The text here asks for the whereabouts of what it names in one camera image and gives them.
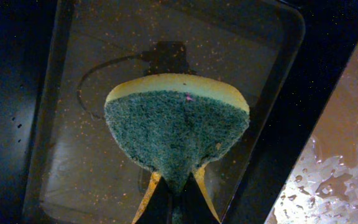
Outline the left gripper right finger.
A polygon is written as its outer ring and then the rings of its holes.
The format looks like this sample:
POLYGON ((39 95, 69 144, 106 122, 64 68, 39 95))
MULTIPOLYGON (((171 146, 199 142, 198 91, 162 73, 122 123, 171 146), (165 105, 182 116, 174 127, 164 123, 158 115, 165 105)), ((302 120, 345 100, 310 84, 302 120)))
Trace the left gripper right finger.
POLYGON ((221 224, 204 182, 205 169, 190 172, 180 194, 180 211, 184 224, 221 224))

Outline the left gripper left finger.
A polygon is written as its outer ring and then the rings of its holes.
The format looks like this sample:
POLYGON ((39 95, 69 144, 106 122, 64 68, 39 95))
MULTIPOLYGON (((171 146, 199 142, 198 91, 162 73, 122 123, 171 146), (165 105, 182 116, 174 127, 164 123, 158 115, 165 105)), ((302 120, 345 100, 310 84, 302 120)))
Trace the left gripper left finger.
POLYGON ((173 195, 165 179, 153 172, 132 224, 172 223, 173 195))

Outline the green yellow sponge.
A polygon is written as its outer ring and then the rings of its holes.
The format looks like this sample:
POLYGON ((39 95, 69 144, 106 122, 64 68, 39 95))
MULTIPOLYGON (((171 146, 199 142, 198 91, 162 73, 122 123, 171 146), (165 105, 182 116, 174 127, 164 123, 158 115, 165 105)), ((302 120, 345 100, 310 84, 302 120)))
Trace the green yellow sponge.
POLYGON ((172 223, 182 223, 180 194, 190 172, 220 160, 250 123, 249 105, 237 88, 179 73, 114 87, 104 114, 125 155, 165 179, 173 195, 172 223))

